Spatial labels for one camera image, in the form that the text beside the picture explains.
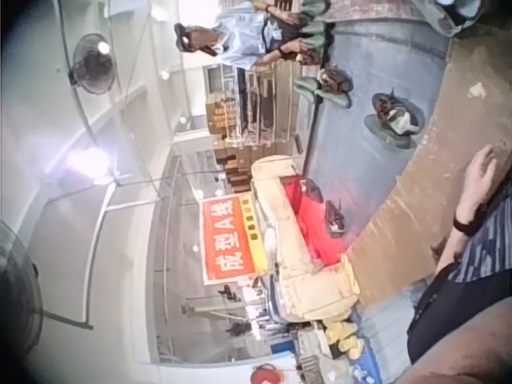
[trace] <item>red and yellow banner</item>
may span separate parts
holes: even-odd
[[[235,282],[254,275],[240,197],[203,200],[200,215],[204,283]]]

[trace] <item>light blue shirt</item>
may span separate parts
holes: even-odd
[[[225,33],[224,39],[214,49],[224,64],[250,70],[259,58],[266,54],[266,46],[272,39],[281,40],[278,24],[268,20],[263,41],[262,30],[267,16],[257,12],[251,2],[224,10],[217,16],[216,28]]]

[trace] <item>black wristband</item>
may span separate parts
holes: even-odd
[[[457,220],[457,216],[455,215],[453,222],[454,228],[466,235],[468,238],[472,238],[477,234],[480,226],[482,226],[482,219],[484,215],[485,211],[482,208],[478,208],[475,212],[474,219],[467,224],[461,223],[459,220]]]

